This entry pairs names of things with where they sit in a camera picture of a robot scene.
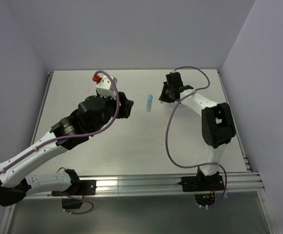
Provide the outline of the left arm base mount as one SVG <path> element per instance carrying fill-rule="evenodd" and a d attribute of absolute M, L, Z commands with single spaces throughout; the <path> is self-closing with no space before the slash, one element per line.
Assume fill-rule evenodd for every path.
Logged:
<path fill-rule="evenodd" d="M 92 196 L 96 193 L 96 180 L 82 180 L 75 192 L 59 192 L 52 191 L 52 197 L 61 196 L 61 206 L 63 211 L 70 215 L 83 215 L 91 212 L 94 209 L 94 203 L 88 200 L 86 196 Z M 90 205 L 90 208 L 85 211 L 80 211 L 82 205 Z"/>

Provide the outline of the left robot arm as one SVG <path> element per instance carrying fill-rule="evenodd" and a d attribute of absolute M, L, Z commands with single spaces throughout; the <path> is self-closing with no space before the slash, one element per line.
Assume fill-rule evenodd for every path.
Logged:
<path fill-rule="evenodd" d="M 118 97 L 89 96 L 69 116 L 53 125 L 40 140 L 17 156 L 0 163 L 0 205 L 16 204 L 27 195 L 51 191 L 75 195 L 81 180 L 75 170 L 65 169 L 54 175 L 32 172 L 50 159 L 72 150 L 101 133 L 117 118 L 129 118 L 134 105 L 125 93 Z"/>

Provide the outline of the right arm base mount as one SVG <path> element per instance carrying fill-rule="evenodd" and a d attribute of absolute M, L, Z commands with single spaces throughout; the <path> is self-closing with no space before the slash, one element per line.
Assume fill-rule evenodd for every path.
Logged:
<path fill-rule="evenodd" d="M 210 208 L 215 205 L 216 192 L 224 192 L 225 186 L 221 175 L 183 176 L 177 183 L 184 193 L 194 193 L 195 201 L 201 208 Z"/>

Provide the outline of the light blue marker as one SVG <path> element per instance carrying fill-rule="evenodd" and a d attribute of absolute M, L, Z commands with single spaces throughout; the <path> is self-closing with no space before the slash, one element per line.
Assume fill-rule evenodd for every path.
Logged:
<path fill-rule="evenodd" d="M 151 111 L 151 107 L 152 107 L 152 100 L 153 100 L 153 95 L 149 94 L 147 96 L 147 104 L 146 104 L 146 111 L 150 112 Z"/>

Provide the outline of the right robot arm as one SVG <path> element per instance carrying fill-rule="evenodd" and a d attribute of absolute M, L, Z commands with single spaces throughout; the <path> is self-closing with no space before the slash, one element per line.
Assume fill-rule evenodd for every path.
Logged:
<path fill-rule="evenodd" d="M 223 152 L 236 135 L 231 109 L 228 103 L 211 101 L 190 85 L 184 85 L 179 72 L 171 72 L 166 75 L 166 81 L 159 101 L 165 103 L 177 102 L 175 107 L 183 104 L 201 117 L 202 138 L 205 142 L 204 160 L 197 166 L 197 186 L 207 190 L 213 185 L 212 175 L 219 171 L 219 162 Z"/>

